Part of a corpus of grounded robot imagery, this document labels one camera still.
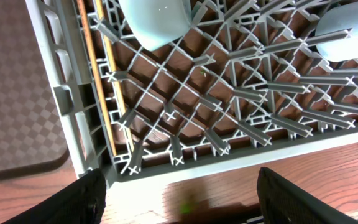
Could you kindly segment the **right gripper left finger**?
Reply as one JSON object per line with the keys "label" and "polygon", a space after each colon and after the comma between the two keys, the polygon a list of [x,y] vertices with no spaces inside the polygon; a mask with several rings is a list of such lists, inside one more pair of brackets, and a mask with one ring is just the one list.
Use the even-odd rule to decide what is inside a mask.
{"label": "right gripper left finger", "polygon": [[100,223],[106,207],[106,181],[97,168],[6,223]]}

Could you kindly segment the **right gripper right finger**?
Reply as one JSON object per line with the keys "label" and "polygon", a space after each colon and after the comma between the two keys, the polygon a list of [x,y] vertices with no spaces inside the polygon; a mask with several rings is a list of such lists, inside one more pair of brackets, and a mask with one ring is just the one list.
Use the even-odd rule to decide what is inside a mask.
{"label": "right gripper right finger", "polygon": [[264,222],[358,224],[358,221],[330,207],[268,167],[261,167],[257,195]]}

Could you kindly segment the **light blue rice bowl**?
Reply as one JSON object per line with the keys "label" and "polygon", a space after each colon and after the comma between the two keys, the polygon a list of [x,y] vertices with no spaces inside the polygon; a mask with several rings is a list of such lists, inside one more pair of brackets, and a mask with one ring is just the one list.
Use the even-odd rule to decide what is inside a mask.
{"label": "light blue rice bowl", "polygon": [[135,38],[151,52],[191,27],[190,0],[119,0],[119,5]]}

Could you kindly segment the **wooden chopstick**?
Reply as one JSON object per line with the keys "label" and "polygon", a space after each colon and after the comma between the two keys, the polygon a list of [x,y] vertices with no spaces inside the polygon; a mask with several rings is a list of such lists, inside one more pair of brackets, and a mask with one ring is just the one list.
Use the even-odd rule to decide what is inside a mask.
{"label": "wooden chopstick", "polygon": [[86,13],[84,0],[77,0],[76,2],[77,2],[78,10],[80,13],[80,17],[81,17],[81,23],[82,23],[83,30],[84,30],[86,48],[88,51],[89,60],[91,62],[91,68],[92,68],[92,72],[93,72],[93,76],[94,76],[94,82],[96,85],[96,92],[97,92],[97,95],[99,98],[99,104],[101,107],[102,117],[103,117],[104,123],[106,125],[108,143],[111,148],[112,154],[114,156],[116,156],[117,151],[116,151],[116,147],[114,144],[111,120],[110,120],[110,116],[108,113],[108,108],[107,108],[106,98],[105,98],[104,91],[103,91],[103,84],[102,84],[101,77],[100,77],[98,63],[96,61],[96,54],[94,51],[94,45],[93,45],[93,40],[92,40],[92,36],[91,36],[91,30],[90,30],[90,25],[89,25],[89,21],[88,21],[88,16]]}
{"label": "wooden chopstick", "polygon": [[[117,103],[118,112],[121,116],[123,116],[126,113],[126,106],[124,103],[124,97],[123,97],[122,88],[121,88],[121,81],[123,81],[124,78],[126,77],[126,73],[117,71],[115,58],[114,58],[114,52],[113,52],[113,48],[112,48],[112,44],[113,44],[112,39],[113,39],[114,35],[112,32],[108,31],[109,21],[106,19],[106,16],[105,16],[103,1],[95,0],[94,3],[96,6],[96,13],[97,13],[97,18],[98,18],[98,31],[100,33],[101,40],[103,41],[103,50],[104,50],[106,60],[108,62],[108,67],[109,67],[109,71],[106,75],[109,78],[108,82],[110,82],[112,84],[112,87],[114,90],[114,96],[115,96],[115,100]],[[115,142],[114,142],[114,131],[112,128],[112,123],[111,123],[112,120],[111,120],[111,116],[109,115],[109,112],[108,112],[108,106],[107,106],[106,96],[103,91],[103,84],[102,84],[101,76],[98,77],[96,83],[97,83],[97,91],[98,91],[98,93],[100,92],[100,94],[101,94],[99,96],[100,104],[101,104],[101,111],[103,114],[104,122],[106,124],[106,131],[107,131],[108,140],[109,140],[109,143],[111,146],[111,151],[112,151],[112,154],[114,156],[116,156],[117,150],[116,150],[116,146],[115,146]]]}

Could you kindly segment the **light blue cup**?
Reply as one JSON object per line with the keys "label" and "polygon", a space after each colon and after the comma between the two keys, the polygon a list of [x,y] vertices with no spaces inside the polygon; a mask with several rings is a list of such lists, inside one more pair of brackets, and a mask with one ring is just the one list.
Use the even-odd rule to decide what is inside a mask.
{"label": "light blue cup", "polygon": [[358,58],[358,1],[330,9],[318,22],[317,36],[346,31],[347,37],[316,46],[320,55],[331,62]]}

